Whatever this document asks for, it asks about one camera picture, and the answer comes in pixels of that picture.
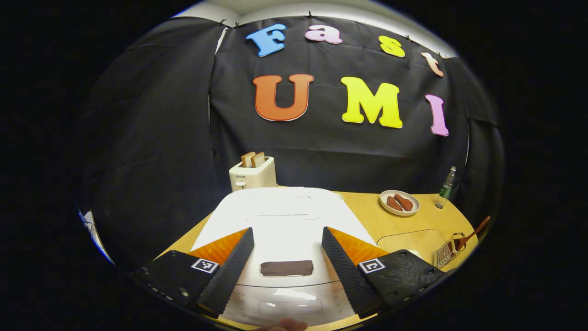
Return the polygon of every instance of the white wall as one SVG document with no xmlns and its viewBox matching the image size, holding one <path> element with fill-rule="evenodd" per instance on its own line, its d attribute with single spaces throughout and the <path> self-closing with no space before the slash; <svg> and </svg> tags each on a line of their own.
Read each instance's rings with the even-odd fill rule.
<svg viewBox="0 0 588 331">
<path fill-rule="evenodd" d="M 431 49 L 434 52 L 440 52 L 443 57 L 456 57 L 456 51 L 446 44 L 439 37 L 428 31 L 426 28 L 416 24 L 411 19 L 394 11 L 386 6 L 379 5 L 379 13 L 365 9 L 354 8 L 352 6 L 324 3 L 295 3 L 287 5 L 277 5 L 255 12 L 243 14 L 240 16 L 237 12 L 216 4 L 201 2 L 187 10 L 175 15 L 177 16 L 194 16 L 220 21 L 226 18 L 226 25 L 234 26 L 235 22 L 245 24 L 248 22 L 258 21 L 260 19 L 308 15 L 329 16 L 343 19 L 349 19 L 362 22 L 376 27 L 392 31 L 399 35 L 408 35 L 410 39 Z"/>
</svg>

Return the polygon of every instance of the wooden table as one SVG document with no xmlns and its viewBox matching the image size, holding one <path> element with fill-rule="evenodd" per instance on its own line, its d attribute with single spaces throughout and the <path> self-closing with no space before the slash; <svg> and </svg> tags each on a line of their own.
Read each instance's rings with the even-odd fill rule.
<svg viewBox="0 0 588 331">
<path fill-rule="evenodd" d="M 380 205 L 380 194 L 333 192 L 339 193 L 343 196 L 343 200 L 347 206 L 349 206 L 351 211 L 363 224 L 367 232 L 372 236 L 372 239 L 377 243 L 379 242 L 378 246 L 390 252 L 400 249 L 397 247 L 403 247 L 406 249 L 411 249 L 411 247 L 413 247 L 418 251 L 431 251 L 431 249 L 435 249 L 437 246 L 440 247 L 439 243 L 451 238 L 453 233 L 463 232 L 465 235 L 468 235 L 473 232 L 472 225 L 451 202 L 447 201 L 443 209 L 435 207 L 434 201 L 438 195 L 436 193 L 414 194 L 414 197 L 420 202 L 420 210 L 412 216 L 402 217 L 390 214 Z M 192 245 L 194 245 L 196 238 L 198 238 L 198 235 L 211 215 L 212 213 L 206 216 L 206 218 L 189 230 L 174 244 L 169 246 L 159 256 L 165 254 L 169 250 L 189 253 L 192 250 Z M 448 271 L 459 266 L 472 252 L 474 247 L 476 247 L 477 243 L 477 236 L 473 236 L 467 242 L 466 249 L 441 270 Z M 337 322 L 311 326 L 308 330 L 340 329 L 371 317 L 372 316 L 365 319 L 359 319 L 357 315 L 354 315 Z M 245 330 L 257 328 L 255 326 L 229 321 L 222 317 L 218 320 L 214 320 Z"/>
</svg>

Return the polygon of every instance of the green bottle label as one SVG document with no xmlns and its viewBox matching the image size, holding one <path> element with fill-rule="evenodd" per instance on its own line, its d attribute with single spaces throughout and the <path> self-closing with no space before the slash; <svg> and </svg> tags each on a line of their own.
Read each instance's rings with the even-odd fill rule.
<svg viewBox="0 0 588 331">
<path fill-rule="evenodd" d="M 439 193 L 439 195 L 445 199 L 449 198 L 450 194 L 451 194 L 451 188 L 445 188 L 445 187 L 442 187 L 441 192 Z"/>
</svg>

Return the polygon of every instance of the plate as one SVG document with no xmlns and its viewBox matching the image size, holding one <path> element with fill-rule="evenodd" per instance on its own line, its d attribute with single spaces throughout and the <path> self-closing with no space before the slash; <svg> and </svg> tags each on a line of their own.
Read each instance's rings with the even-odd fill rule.
<svg viewBox="0 0 588 331">
<path fill-rule="evenodd" d="M 388 200 L 388 196 L 394 197 L 395 194 L 398 194 L 399 196 L 410 200 L 413 204 L 412 210 L 411 211 L 398 211 L 396 209 L 390 208 L 390 206 L 388 206 L 386 204 L 386 202 Z M 397 190 L 388 190 L 388 191 L 382 192 L 380 194 L 380 204 L 382 205 L 382 207 L 384 207 L 385 210 L 387 210 L 388 212 L 390 212 L 394 215 L 398 215 L 398 216 L 410 216 L 410 215 L 415 214 L 420 209 L 420 202 L 415 197 L 411 196 L 410 194 L 408 194 L 406 192 L 397 191 Z"/>
</svg>

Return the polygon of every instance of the brown bar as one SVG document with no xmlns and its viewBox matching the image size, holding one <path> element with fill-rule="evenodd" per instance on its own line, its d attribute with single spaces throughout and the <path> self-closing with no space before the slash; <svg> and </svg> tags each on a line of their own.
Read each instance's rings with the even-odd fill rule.
<svg viewBox="0 0 588 331">
<path fill-rule="evenodd" d="M 282 261 L 282 262 L 263 262 L 261 264 L 261 274 L 266 277 L 278 276 L 308 276 L 312 274 L 312 261 Z"/>
</svg>

